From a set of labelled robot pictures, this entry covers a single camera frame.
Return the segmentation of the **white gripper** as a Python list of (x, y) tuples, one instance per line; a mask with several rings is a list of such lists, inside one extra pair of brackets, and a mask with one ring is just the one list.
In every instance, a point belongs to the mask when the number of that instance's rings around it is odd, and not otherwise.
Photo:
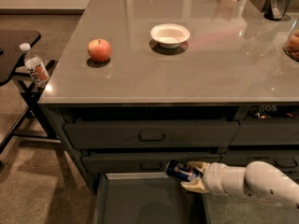
[(209, 193), (214, 195), (226, 195), (222, 184), (223, 171), (226, 168), (222, 163), (210, 163), (204, 161), (188, 161), (187, 165), (203, 174), (202, 179), (193, 179), (190, 182), (182, 181), (180, 185), (187, 191), (196, 193)]

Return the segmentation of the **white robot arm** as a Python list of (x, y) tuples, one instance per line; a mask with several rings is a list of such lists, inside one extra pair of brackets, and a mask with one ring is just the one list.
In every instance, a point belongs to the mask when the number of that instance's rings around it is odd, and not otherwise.
[(253, 161), (246, 167), (190, 161), (202, 176), (181, 182), (187, 191), (213, 195), (235, 195), (253, 202), (299, 209), (299, 185), (273, 165)]

